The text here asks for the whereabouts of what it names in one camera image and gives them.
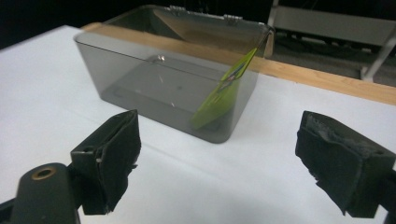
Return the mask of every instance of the white surface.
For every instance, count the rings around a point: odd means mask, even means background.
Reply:
[[[73,36],[61,27],[0,51],[0,202],[19,178],[69,152],[124,111],[98,97]],[[268,76],[224,144],[139,117],[138,167],[115,212],[87,223],[382,223],[345,217],[294,155],[304,110],[338,119],[396,151],[396,106]]]

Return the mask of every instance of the transparent plastic box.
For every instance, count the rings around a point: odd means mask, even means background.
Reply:
[[[253,92],[273,29],[235,16],[144,6],[76,36],[101,98],[212,143]]]

